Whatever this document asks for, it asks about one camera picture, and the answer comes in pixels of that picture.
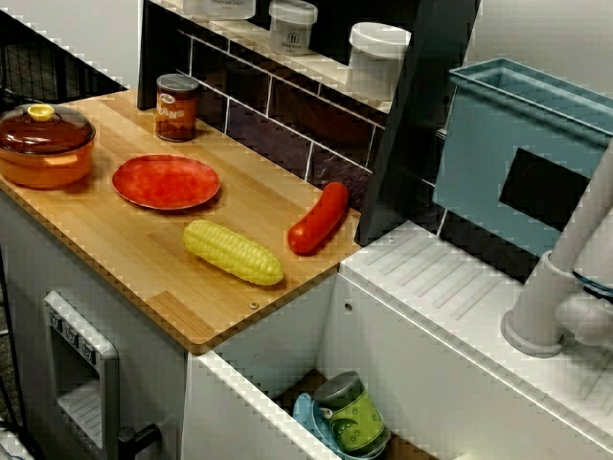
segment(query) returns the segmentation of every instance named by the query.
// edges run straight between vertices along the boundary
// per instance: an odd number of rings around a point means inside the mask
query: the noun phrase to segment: faucet
[[[543,254],[502,335],[533,357],[553,357],[565,331],[613,349],[613,140],[553,250]]]

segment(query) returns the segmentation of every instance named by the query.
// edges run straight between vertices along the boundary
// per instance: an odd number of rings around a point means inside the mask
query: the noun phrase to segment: wooden countertop
[[[0,189],[188,351],[205,353],[322,281],[360,249],[353,242],[359,214],[350,210],[319,253],[296,256],[287,246],[287,229],[321,191],[203,123],[194,141],[159,139],[153,110],[139,111],[135,97],[125,91],[67,104],[97,130],[94,166],[81,181],[36,191],[0,179]],[[129,158],[159,153],[213,168],[221,184],[216,197],[174,213],[119,197],[111,185],[117,168]],[[190,254],[182,236],[195,219],[221,223],[268,247],[280,259],[284,279],[259,287]]]

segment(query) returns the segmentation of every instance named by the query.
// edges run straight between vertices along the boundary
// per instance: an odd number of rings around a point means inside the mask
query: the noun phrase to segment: jar lid
[[[315,390],[313,399],[323,407],[342,409],[364,392],[362,380],[355,371],[345,372],[328,380]]]
[[[272,0],[268,10],[275,19],[310,26],[317,22],[317,7],[302,0]]]
[[[89,120],[62,105],[20,105],[0,118],[0,148],[18,153],[65,153],[87,145],[95,135]]]
[[[350,44],[364,53],[388,59],[404,59],[411,33],[376,22],[359,22],[352,27]]]
[[[157,85],[175,93],[189,93],[198,89],[198,80],[183,74],[166,74],[157,79]]]

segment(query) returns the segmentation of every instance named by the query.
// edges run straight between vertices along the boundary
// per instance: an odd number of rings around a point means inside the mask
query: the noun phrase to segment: pot lid knob
[[[32,117],[35,122],[48,122],[54,116],[56,111],[50,105],[45,103],[35,103],[28,107],[28,115]]]

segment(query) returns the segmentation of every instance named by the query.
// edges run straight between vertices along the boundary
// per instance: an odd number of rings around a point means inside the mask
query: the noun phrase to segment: orange pot
[[[0,173],[34,189],[55,189],[91,170],[96,130],[76,110],[20,105],[0,119]]]

